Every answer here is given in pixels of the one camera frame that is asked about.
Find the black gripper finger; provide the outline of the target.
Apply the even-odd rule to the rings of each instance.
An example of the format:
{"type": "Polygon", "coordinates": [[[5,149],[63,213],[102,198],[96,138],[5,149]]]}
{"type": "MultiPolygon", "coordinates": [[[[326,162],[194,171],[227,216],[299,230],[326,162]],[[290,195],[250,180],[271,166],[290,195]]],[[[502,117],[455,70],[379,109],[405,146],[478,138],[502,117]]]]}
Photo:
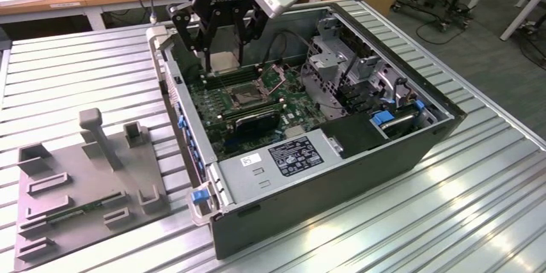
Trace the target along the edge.
{"type": "Polygon", "coordinates": [[[235,38],[238,42],[238,61],[243,64],[244,61],[244,46],[252,40],[262,37],[262,33],[268,21],[266,12],[259,8],[252,8],[252,14],[248,23],[244,22],[244,16],[248,12],[247,8],[232,9],[232,21],[235,25],[235,38]]]}
{"type": "Polygon", "coordinates": [[[206,72],[211,71],[211,43],[216,35],[216,30],[223,19],[223,11],[216,5],[204,6],[199,4],[196,7],[191,3],[179,5],[171,4],[167,7],[167,13],[178,30],[178,34],[183,40],[188,51],[196,53],[202,58],[206,72]],[[191,23],[192,14],[199,16],[198,21],[199,30],[195,36],[188,31],[188,24],[191,23]]]}

